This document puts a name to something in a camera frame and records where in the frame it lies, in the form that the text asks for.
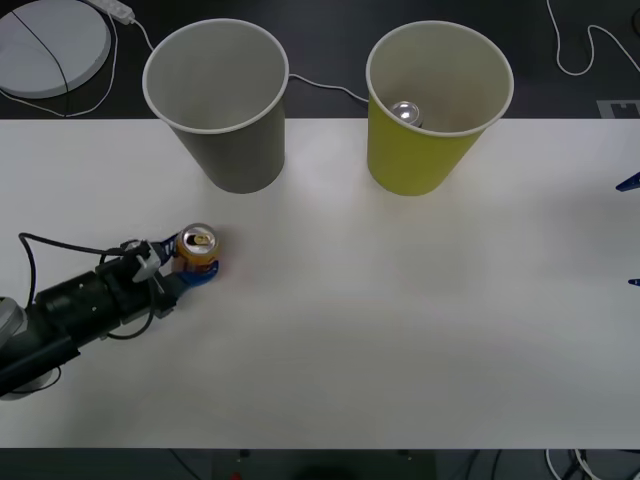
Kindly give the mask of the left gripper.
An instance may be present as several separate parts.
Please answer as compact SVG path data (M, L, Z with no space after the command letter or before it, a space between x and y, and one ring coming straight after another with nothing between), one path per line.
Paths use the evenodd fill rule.
M165 240L150 243L161 266L175 257L177 237L175 233ZM146 280L134 282L133 277L139 268L137 260L115 259L95 269L98 279L106 285L113 300L119 321L133 321L148 314L150 309L153 309L155 316L163 318L174 309L183 293L215 278L219 272L219 261L195 265L183 259L174 259L170 274L156 272Z

